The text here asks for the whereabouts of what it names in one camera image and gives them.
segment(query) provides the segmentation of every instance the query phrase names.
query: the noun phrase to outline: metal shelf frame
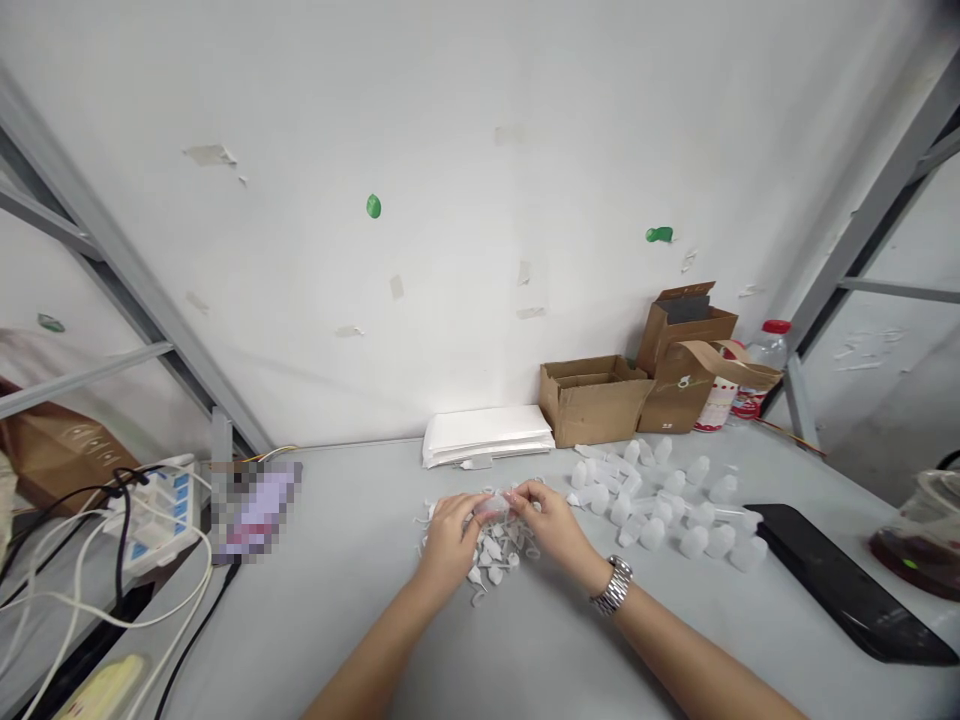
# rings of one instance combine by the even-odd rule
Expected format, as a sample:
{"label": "metal shelf frame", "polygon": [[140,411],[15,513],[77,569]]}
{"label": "metal shelf frame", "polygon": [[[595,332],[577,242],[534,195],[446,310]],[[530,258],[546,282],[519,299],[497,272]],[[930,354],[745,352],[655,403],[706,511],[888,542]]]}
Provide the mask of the metal shelf frame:
{"label": "metal shelf frame", "polygon": [[266,432],[3,67],[0,160],[15,186],[0,184],[0,208],[63,244],[145,344],[0,398],[0,418],[158,358],[211,418],[214,461],[269,451]]}
{"label": "metal shelf frame", "polygon": [[937,168],[960,152],[960,50],[954,53],[863,203],[837,240],[830,258],[800,303],[787,337],[796,348],[782,386],[764,403],[766,413],[779,393],[786,395],[794,433],[819,446],[816,421],[801,361],[853,292],[871,292],[933,302],[960,303],[960,291],[916,287],[863,277],[900,220],[910,211]]}

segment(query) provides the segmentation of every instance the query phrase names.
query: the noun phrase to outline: stack of white envelopes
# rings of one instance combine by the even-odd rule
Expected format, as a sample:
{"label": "stack of white envelopes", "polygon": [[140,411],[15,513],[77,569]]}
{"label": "stack of white envelopes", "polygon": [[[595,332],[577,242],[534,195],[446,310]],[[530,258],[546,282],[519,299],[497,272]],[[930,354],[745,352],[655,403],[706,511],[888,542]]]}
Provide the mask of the stack of white envelopes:
{"label": "stack of white envelopes", "polygon": [[550,425],[536,405],[467,410],[435,415],[423,436],[423,466],[466,461],[489,467],[492,458],[549,452],[556,447]]}

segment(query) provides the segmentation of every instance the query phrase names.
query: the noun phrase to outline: silver watch band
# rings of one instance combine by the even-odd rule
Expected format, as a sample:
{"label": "silver watch band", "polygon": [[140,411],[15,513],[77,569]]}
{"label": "silver watch band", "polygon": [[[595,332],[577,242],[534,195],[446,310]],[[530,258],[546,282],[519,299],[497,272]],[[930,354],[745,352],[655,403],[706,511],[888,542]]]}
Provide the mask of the silver watch band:
{"label": "silver watch band", "polygon": [[604,617],[613,615],[623,605],[623,601],[627,599],[630,580],[633,578],[633,569],[619,555],[611,555],[607,562],[613,565],[613,577],[610,578],[606,590],[590,598],[591,604]]}

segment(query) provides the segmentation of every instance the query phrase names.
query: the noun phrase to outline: table surface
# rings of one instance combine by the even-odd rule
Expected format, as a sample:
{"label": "table surface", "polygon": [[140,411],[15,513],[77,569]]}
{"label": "table surface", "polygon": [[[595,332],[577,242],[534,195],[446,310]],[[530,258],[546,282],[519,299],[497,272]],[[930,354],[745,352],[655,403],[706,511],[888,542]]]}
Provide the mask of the table surface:
{"label": "table surface", "polygon": [[[58,518],[45,523],[43,528],[33,533],[24,543],[23,549],[10,569],[8,580],[4,582],[4,598],[20,585],[21,579],[27,572],[34,548],[43,536],[62,520],[63,518]],[[100,522],[99,518],[93,518],[84,523],[69,544],[50,561],[43,572],[37,575],[37,590],[54,590],[65,595],[73,594],[73,574],[77,556],[80,554],[84,540]],[[64,530],[47,543],[44,554],[48,554],[55,548],[69,532]],[[113,579],[117,566],[117,539],[100,533],[90,542],[84,559],[81,578],[83,601],[103,610],[109,610],[113,607],[116,598]],[[124,592],[133,587],[135,580],[136,578],[124,577]],[[0,613],[0,664],[13,641],[17,624],[20,622],[20,614],[28,604],[32,607],[18,643],[21,650],[17,659],[0,678],[0,718],[3,720],[12,716],[24,699],[29,698],[40,687],[50,668],[50,663],[60,649],[73,612],[71,608],[53,598],[44,597],[32,603],[24,603],[19,606],[19,609],[13,608]],[[99,622],[100,620],[93,615],[81,612],[77,618],[77,629],[69,652],[73,652]]]}
{"label": "table surface", "polygon": [[[960,604],[909,585],[866,548],[893,513],[889,505],[760,427],[673,436],[673,442],[669,467],[707,454],[709,487],[731,472],[725,464],[736,466],[738,503],[793,505],[960,651]],[[299,717],[413,572],[423,526],[412,518],[424,515],[425,499],[509,487],[535,475],[569,491],[578,458],[555,450],[497,460],[490,470],[423,470],[420,441],[401,441],[284,459],[303,463],[287,525],[268,556],[241,569],[194,647],[166,717]],[[699,500],[702,491],[687,497]],[[773,556],[744,575],[726,560],[684,558],[675,537],[653,553],[620,548],[608,520],[592,513],[578,518],[601,553],[621,554],[641,586],[812,718],[943,718],[960,708],[960,668],[874,660]],[[194,552],[144,617],[184,597],[204,560]],[[192,627],[224,572],[217,571]],[[394,698],[393,717],[490,718],[505,708],[525,718],[682,717],[609,621],[546,556],[524,558],[480,608],[471,607],[471,595],[464,584],[427,630]],[[104,663],[130,652],[156,661],[180,623],[172,618],[127,632]],[[153,716],[166,676],[141,717]]]}

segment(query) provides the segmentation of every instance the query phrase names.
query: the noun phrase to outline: green sticker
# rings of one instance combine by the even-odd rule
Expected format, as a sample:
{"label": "green sticker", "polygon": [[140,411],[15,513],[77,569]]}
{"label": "green sticker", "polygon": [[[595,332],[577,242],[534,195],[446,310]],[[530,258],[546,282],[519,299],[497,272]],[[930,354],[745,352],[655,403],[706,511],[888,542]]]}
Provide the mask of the green sticker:
{"label": "green sticker", "polygon": [[376,220],[380,217],[380,198],[376,195],[371,195],[367,198],[367,215]]}
{"label": "green sticker", "polygon": [[49,315],[44,315],[43,313],[37,314],[37,325],[45,330],[49,330],[50,332],[66,332],[66,328],[63,326],[62,322],[57,320],[55,317],[50,317]]}
{"label": "green sticker", "polygon": [[647,230],[647,242],[673,242],[673,228],[650,228]]}

